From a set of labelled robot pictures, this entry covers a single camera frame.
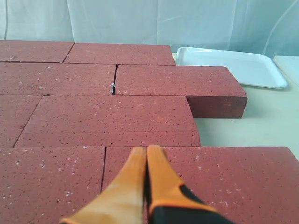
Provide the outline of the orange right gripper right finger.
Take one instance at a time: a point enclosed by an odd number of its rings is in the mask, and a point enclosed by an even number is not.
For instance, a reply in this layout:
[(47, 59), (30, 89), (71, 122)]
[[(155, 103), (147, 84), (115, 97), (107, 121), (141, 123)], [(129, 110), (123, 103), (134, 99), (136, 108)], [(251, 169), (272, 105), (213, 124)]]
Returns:
[(147, 163), (150, 185), (150, 202), (148, 203), (149, 222), (165, 223), (165, 211), (195, 212), (196, 215), (213, 214), (217, 210), (204, 203), (185, 196), (181, 187), (184, 182), (172, 169), (164, 149), (158, 145), (147, 147)]

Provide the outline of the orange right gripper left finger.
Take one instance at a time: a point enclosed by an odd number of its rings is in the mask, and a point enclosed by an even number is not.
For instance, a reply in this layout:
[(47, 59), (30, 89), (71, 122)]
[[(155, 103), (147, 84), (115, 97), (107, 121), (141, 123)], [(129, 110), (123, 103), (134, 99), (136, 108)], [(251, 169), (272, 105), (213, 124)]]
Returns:
[(106, 189), (61, 224), (142, 224), (146, 151), (134, 147)]

